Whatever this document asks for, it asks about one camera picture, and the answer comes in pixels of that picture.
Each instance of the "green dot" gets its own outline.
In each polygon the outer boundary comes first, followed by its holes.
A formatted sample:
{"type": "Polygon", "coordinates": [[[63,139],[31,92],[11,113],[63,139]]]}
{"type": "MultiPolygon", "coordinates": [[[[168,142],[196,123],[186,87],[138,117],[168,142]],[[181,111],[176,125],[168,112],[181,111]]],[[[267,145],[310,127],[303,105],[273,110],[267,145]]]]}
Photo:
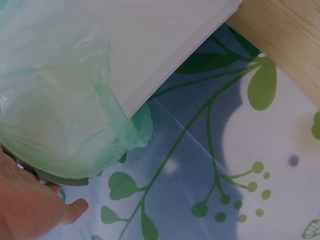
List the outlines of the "green dot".
{"type": "Polygon", "coordinates": [[[239,223],[244,223],[245,221],[247,221],[247,216],[244,215],[244,214],[241,214],[241,215],[238,217],[238,222],[239,222],[239,223]]]}
{"type": "Polygon", "coordinates": [[[260,161],[256,161],[253,165],[252,165],[252,171],[255,174],[260,174],[262,173],[262,171],[264,170],[264,164],[260,161]]]}
{"type": "Polygon", "coordinates": [[[250,182],[249,185],[248,185],[248,191],[249,191],[250,193],[253,193],[254,191],[257,190],[257,187],[258,187],[257,183],[254,182],[254,181],[252,181],[252,182],[250,182]]]}
{"type": "Polygon", "coordinates": [[[266,171],[264,174],[263,174],[263,178],[264,179],[269,179],[270,178],[270,172],[266,171]]]}
{"type": "Polygon", "coordinates": [[[218,212],[215,215],[215,221],[217,223],[223,223],[227,219],[227,215],[224,212],[218,212]]]}
{"type": "Polygon", "coordinates": [[[234,207],[235,207],[236,209],[240,209],[240,208],[242,208],[242,206],[243,206],[242,201],[236,201],[236,202],[234,203],[234,207]]]}
{"type": "Polygon", "coordinates": [[[192,206],[191,212],[195,217],[202,218],[208,213],[208,206],[206,202],[198,202],[192,206]]]}
{"type": "Polygon", "coordinates": [[[231,202],[231,197],[230,197],[230,195],[228,195],[228,194],[222,195],[221,198],[220,198],[220,202],[221,202],[222,204],[229,204],[229,203],[231,202]]]}
{"type": "Polygon", "coordinates": [[[268,189],[267,189],[267,190],[264,190],[264,191],[261,193],[261,197],[262,197],[262,199],[264,199],[264,200],[269,199],[270,196],[271,196],[271,191],[268,190],[268,189]]]}
{"type": "Polygon", "coordinates": [[[255,210],[255,215],[257,215],[258,217],[262,217],[264,214],[265,212],[261,208],[255,210]]]}

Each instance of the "green plastic bag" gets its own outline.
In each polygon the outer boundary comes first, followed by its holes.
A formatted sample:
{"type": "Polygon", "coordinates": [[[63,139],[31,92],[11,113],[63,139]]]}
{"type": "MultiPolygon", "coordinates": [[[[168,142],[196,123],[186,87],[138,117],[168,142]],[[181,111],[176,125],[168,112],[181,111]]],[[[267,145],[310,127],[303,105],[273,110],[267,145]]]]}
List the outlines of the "green plastic bag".
{"type": "Polygon", "coordinates": [[[128,119],[109,88],[111,45],[77,0],[0,5],[0,143],[61,178],[92,177],[153,125],[143,106],[128,119]]]}

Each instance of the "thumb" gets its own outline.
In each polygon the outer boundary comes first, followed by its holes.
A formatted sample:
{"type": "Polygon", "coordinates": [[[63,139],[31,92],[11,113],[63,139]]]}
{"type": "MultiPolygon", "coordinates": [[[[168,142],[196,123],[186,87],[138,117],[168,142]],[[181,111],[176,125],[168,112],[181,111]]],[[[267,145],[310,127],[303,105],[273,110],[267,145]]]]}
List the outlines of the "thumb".
{"type": "Polygon", "coordinates": [[[64,204],[64,207],[64,217],[60,223],[68,225],[73,224],[75,221],[77,221],[81,217],[81,215],[86,212],[89,204],[86,200],[80,198],[69,205],[64,204]]]}

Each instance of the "white surface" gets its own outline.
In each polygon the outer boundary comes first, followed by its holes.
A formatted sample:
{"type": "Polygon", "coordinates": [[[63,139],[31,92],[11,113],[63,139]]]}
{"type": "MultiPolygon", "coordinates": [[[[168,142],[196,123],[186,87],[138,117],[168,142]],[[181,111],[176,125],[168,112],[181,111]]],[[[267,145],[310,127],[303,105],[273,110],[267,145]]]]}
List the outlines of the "white surface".
{"type": "Polygon", "coordinates": [[[127,116],[235,10],[241,0],[87,0],[111,42],[111,89],[127,116]]]}

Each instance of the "finger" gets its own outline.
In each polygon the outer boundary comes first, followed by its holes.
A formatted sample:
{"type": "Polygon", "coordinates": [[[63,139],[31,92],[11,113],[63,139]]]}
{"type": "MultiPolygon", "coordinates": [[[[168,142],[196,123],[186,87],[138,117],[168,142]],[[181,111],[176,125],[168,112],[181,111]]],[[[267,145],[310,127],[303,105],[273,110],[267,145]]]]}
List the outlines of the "finger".
{"type": "Polygon", "coordinates": [[[82,214],[86,212],[89,204],[86,200],[80,198],[70,205],[65,204],[65,214],[61,221],[61,224],[68,225],[77,221],[82,214]]]}
{"type": "Polygon", "coordinates": [[[44,185],[46,185],[48,188],[50,188],[55,193],[59,193],[60,190],[62,189],[62,186],[54,184],[52,182],[46,182],[44,185]]]}

